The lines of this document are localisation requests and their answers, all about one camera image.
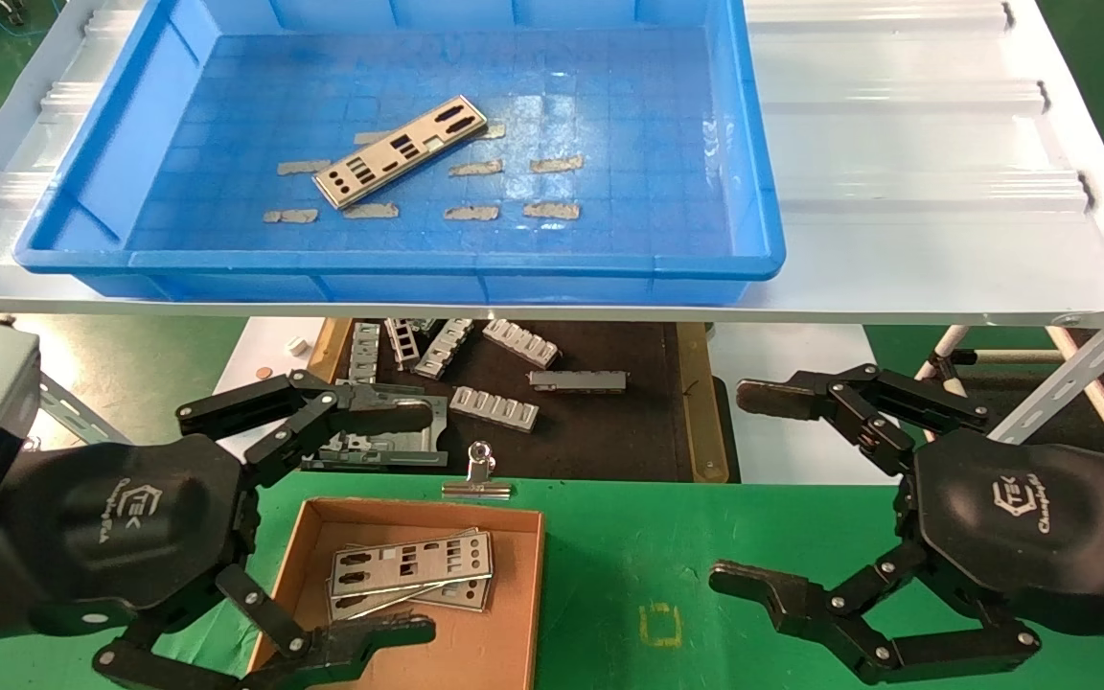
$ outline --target blue bin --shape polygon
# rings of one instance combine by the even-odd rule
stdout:
[[[507,135],[365,200],[399,217],[277,174],[460,94]],[[444,220],[460,205],[500,215]],[[263,220],[288,209],[318,220]],[[784,258],[741,0],[150,0],[17,245],[162,301],[726,305]]]

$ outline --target metal frame leg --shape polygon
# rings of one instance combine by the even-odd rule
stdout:
[[[1023,442],[1103,372],[1104,329],[1101,329],[1083,348],[1076,350],[1073,358],[1069,358],[1025,402],[1000,421],[999,426],[990,433],[990,438],[1004,443]]]

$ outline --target cardboard box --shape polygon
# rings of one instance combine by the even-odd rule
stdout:
[[[437,623],[428,645],[378,650],[359,681],[343,690],[521,690],[534,683],[543,576],[543,513],[509,508],[364,498],[311,498],[301,506],[279,565],[273,598],[306,629],[328,624],[326,581],[344,544],[381,545],[446,537],[478,527],[491,532],[493,581],[482,613],[404,602],[382,614],[412,611]],[[275,654],[258,637],[250,671]]]

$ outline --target green work surface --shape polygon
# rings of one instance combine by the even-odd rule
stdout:
[[[548,516],[540,689],[863,687],[822,647],[776,635],[761,606],[714,594],[707,577],[710,564],[724,558],[837,584],[894,545],[893,489],[548,480],[517,486],[516,498],[505,505]],[[437,499],[439,490],[440,480],[426,476],[290,476],[265,493],[251,573],[273,584],[304,498]],[[892,635],[972,626],[921,585],[882,604],[870,619]],[[907,687],[1104,687],[1104,639],[1042,637],[1042,651],[1017,672]],[[0,641],[0,689],[108,689],[89,667],[108,639]],[[253,647],[254,633],[241,614],[220,606],[166,638],[159,650],[242,672]]]

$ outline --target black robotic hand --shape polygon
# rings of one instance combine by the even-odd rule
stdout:
[[[167,446],[20,454],[0,485],[0,637],[74,636],[127,626],[93,659],[119,686],[156,690],[297,690],[354,680],[381,647],[433,639],[425,616],[339,620],[306,631],[245,575],[258,488],[272,486],[341,432],[417,432],[422,405],[310,372],[181,405]],[[287,420],[241,463],[216,439]],[[155,656],[159,636],[229,598],[275,643],[244,679]]]
[[[820,643],[869,684],[1011,671],[1042,647],[1017,619],[1104,635],[1104,454],[990,440],[992,420],[977,403],[871,365],[741,381],[737,403],[824,418],[885,475],[902,476],[901,544],[836,588],[714,564],[711,588],[763,604],[776,631]],[[915,450],[882,412],[940,436]],[[913,577],[981,628],[890,639],[864,623]]]

